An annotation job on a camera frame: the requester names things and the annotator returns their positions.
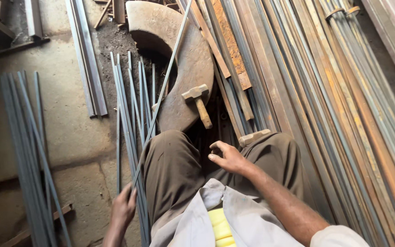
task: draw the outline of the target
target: grey work shirt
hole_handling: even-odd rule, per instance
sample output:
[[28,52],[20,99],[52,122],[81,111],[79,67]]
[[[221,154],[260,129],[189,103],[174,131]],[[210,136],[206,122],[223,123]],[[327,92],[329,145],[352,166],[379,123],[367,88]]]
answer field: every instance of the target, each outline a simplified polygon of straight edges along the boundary
[[[151,247],[214,247],[216,240],[208,210],[223,201],[223,213],[238,247],[300,246],[267,208],[254,197],[210,179],[200,188],[185,211],[169,210],[152,227]],[[356,232],[346,226],[329,226],[317,232],[310,247],[368,247]]]

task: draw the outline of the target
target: metal clamp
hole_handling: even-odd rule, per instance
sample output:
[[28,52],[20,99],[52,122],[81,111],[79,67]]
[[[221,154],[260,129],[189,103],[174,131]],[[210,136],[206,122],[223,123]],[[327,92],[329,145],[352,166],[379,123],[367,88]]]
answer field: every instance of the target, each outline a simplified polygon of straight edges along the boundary
[[359,6],[354,6],[353,8],[347,9],[344,12],[344,14],[345,14],[345,16],[348,16],[348,15],[353,14],[353,13],[356,13],[356,15],[358,15],[360,11],[361,11],[361,9],[359,8]]
[[345,9],[343,9],[343,8],[338,8],[338,9],[333,10],[332,12],[330,12],[330,13],[326,16],[326,21],[329,21],[329,19],[332,17],[332,15],[333,15],[333,14],[336,14],[336,13],[338,13],[338,12],[345,13]]

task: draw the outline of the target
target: brown trousers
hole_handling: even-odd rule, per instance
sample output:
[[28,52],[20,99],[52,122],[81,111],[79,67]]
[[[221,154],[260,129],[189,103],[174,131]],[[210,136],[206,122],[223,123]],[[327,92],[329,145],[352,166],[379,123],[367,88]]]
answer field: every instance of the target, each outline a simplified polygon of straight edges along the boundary
[[[302,200],[299,148],[290,136],[269,134],[246,146],[241,154]],[[245,195],[262,198],[245,177],[228,173],[220,167],[203,174],[199,151],[179,131],[162,132],[152,138],[141,158],[151,226],[171,208],[185,210],[210,178]]]

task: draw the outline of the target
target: workshop floor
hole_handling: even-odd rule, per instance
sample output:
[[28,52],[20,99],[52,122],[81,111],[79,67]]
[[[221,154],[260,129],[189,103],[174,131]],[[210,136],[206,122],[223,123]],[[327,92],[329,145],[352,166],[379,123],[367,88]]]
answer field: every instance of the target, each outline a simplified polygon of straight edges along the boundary
[[[25,32],[23,2],[14,0],[15,7],[21,8],[11,9],[11,20],[17,22],[9,26],[16,33]],[[84,3],[92,27],[101,12],[101,5],[93,0],[84,0]],[[116,195],[116,113],[113,109],[116,93],[109,52],[120,53],[126,59],[130,50],[133,61],[136,61],[135,44],[125,30],[119,31],[114,23],[106,19],[97,32],[91,31],[109,117],[90,119],[65,1],[40,0],[40,9],[43,32],[51,38],[51,42],[1,58],[0,74],[24,69],[31,82],[33,71],[39,72],[54,182],[61,205],[72,204],[74,208],[74,214],[67,218],[72,243],[75,247],[94,247],[101,244]],[[391,59],[376,37],[377,33],[373,32],[368,15],[360,16],[359,20],[366,27],[376,56],[395,91],[395,67]],[[122,183],[126,184],[131,179],[125,149],[122,157]],[[13,145],[0,92],[0,245],[27,228],[16,174]],[[130,225],[125,239],[127,246],[140,246],[137,218]]]

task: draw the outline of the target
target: wooden hammer handle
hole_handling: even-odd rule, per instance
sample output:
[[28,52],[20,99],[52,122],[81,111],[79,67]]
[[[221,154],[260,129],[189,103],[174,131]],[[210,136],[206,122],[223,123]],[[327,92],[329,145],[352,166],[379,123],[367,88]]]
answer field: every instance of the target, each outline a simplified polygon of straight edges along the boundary
[[213,124],[211,123],[210,116],[208,116],[207,110],[205,109],[204,102],[200,97],[195,98],[197,110],[199,111],[200,120],[204,123],[206,129],[211,129]]

